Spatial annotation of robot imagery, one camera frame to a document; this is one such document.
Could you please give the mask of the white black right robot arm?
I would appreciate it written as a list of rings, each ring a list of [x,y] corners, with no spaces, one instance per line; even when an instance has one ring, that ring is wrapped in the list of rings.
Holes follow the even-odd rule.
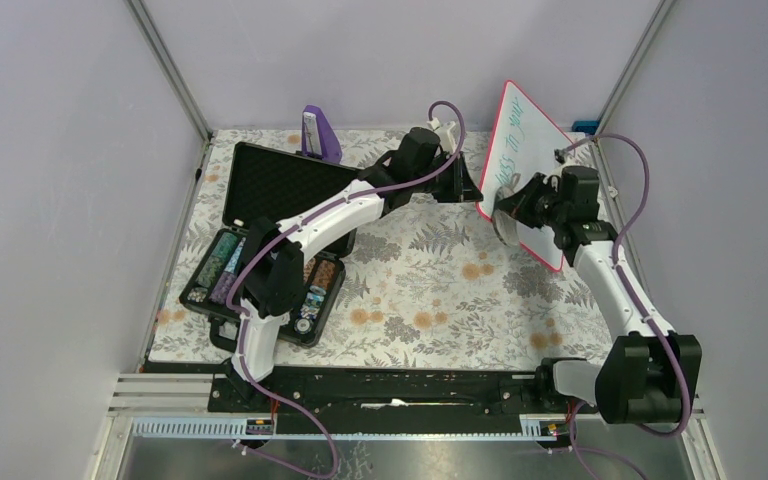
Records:
[[[599,191],[596,170],[569,166],[537,173],[518,191],[501,187],[494,198],[492,222],[503,241],[520,226],[551,229],[613,337],[601,365],[572,357],[543,361],[533,396],[549,412],[575,398],[594,406],[608,424],[635,424],[655,435],[670,423],[674,436],[693,411],[701,345],[677,333],[642,291],[618,233],[598,217]]]

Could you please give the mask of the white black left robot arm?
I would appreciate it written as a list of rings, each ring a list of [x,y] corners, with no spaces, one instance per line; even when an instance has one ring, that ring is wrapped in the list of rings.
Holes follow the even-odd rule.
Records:
[[[242,270],[226,298],[241,319],[231,364],[240,375],[232,398],[248,411],[269,401],[278,333],[303,296],[306,263],[358,227],[407,205],[416,194],[440,203],[479,197],[464,165],[462,123],[436,119],[414,127],[395,150],[361,170],[345,188],[311,209],[278,223],[258,219],[239,260]]]

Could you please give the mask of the pink framed whiteboard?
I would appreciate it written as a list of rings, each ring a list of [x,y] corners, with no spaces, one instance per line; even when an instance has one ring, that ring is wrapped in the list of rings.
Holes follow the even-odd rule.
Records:
[[[505,185],[516,193],[534,174],[549,174],[556,166],[554,151],[571,143],[568,134],[517,83],[504,83],[479,184],[483,200],[476,204],[495,235],[491,215],[497,189]],[[531,229],[521,223],[517,227],[520,245],[508,247],[524,250],[551,272],[563,269],[565,260],[550,228]]]

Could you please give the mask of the grey round scrubber pad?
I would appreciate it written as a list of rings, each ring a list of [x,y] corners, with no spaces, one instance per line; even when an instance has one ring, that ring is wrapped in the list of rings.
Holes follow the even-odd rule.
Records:
[[[494,197],[493,211],[491,215],[493,228],[497,237],[503,244],[510,247],[518,247],[520,245],[518,227],[517,227],[518,221],[516,219],[511,219],[510,217],[496,211],[496,198],[497,198],[497,192],[499,190],[502,190],[504,193],[508,193],[508,192],[515,193],[512,188],[505,185],[500,186],[497,189]]]

